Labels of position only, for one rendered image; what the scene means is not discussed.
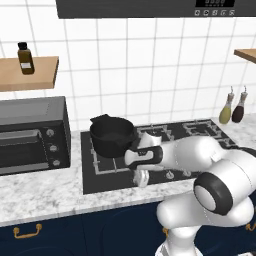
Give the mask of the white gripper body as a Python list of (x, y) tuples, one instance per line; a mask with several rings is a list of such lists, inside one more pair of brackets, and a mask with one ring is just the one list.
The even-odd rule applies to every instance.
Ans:
[(149, 181), (149, 172), (147, 170), (135, 170), (133, 182), (140, 188), (147, 186)]

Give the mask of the black hob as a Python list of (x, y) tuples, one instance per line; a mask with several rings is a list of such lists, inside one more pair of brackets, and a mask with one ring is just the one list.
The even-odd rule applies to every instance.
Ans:
[[(237, 148), (235, 142), (226, 135), (211, 119), (192, 120), (187, 122), (162, 123), (136, 127), (137, 146), (144, 132), (153, 132), (162, 137), (162, 141), (171, 141), (188, 136), (211, 136), (215, 138), (224, 149)], [(89, 132), (81, 133), (81, 157), (83, 194), (92, 194), (112, 190), (135, 187), (134, 172), (125, 166), (124, 158), (104, 158), (98, 155), (93, 147)], [(171, 171), (173, 179), (167, 179), (166, 173)], [(191, 172), (191, 177), (183, 176), (182, 171), (164, 169), (160, 172), (149, 172), (149, 185), (180, 180), (195, 179), (199, 172)]]

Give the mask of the black cooking pot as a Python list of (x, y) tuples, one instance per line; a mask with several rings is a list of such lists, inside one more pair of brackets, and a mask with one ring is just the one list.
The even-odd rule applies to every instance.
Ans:
[(127, 119), (103, 114), (90, 121), (93, 147), (102, 157), (123, 157), (136, 139), (135, 127)]

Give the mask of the navy cupboard door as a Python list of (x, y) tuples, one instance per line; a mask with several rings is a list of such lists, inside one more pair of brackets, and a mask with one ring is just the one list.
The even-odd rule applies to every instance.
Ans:
[(155, 256), (164, 241), (158, 202), (82, 215), (88, 256)]
[(202, 226), (197, 232), (195, 245), (204, 256), (256, 253), (256, 228), (249, 231), (245, 225), (234, 228)]

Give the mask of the yellow-green oil bottle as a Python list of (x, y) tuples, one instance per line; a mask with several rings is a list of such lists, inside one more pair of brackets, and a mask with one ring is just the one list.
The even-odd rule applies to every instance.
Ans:
[(234, 98), (234, 93), (230, 92), (227, 96), (225, 106), (222, 108), (219, 114), (219, 122), (221, 124), (227, 124), (231, 118), (231, 105)]

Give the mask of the navy drawer front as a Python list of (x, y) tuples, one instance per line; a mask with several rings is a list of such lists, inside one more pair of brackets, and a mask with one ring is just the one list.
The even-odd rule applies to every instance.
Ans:
[(0, 227), (0, 256), (86, 256), (81, 217)]

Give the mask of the dark red vinegar bottle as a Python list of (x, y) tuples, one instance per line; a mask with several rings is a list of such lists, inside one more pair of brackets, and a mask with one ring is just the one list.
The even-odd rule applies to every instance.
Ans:
[(239, 123), (244, 116), (244, 104), (245, 104), (247, 95), (248, 95), (247, 89), (244, 89), (244, 91), (240, 95), (239, 102), (232, 113), (232, 121), (234, 123)]

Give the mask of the toaster oven glass door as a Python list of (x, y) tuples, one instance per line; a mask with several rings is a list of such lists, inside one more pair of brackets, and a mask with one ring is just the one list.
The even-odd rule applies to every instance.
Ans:
[(1, 170), (40, 170), (48, 167), (44, 142), (38, 129), (0, 133)]

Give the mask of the black toaster oven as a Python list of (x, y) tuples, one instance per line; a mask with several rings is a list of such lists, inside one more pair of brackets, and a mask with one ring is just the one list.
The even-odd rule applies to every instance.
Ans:
[[(49, 167), (22, 171), (0, 169), (0, 176), (63, 169), (71, 165), (71, 132), (64, 96), (0, 101), (0, 133), (35, 129), (41, 132)], [(53, 129), (54, 136), (48, 137), (47, 129)], [(51, 145), (56, 145), (58, 150), (51, 152)], [(59, 160), (60, 166), (55, 167), (54, 160)]]

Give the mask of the brown glass bottle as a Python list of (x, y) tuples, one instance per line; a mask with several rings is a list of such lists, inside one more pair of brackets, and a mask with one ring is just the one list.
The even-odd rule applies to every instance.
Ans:
[(18, 43), (18, 59), (24, 75), (32, 75), (35, 72), (31, 51), (27, 48), (26, 42)]

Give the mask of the dark grey range hood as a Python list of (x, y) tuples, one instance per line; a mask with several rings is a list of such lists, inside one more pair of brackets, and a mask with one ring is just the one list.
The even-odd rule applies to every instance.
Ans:
[(60, 19), (256, 17), (256, 0), (55, 0)]

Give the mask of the wooden wall shelf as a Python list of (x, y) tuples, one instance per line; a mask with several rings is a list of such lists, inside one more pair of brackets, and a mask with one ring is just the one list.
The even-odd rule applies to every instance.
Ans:
[(24, 75), (17, 58), (0, 59), (0, 92), (52, 89), (59, 65), (58, 56), (34, 57), (35, 72)]
[(234, 54), (239, 56), (247, 61), (253, 62), (256, 64), (256, 48), (251, 49), (235, 49)]

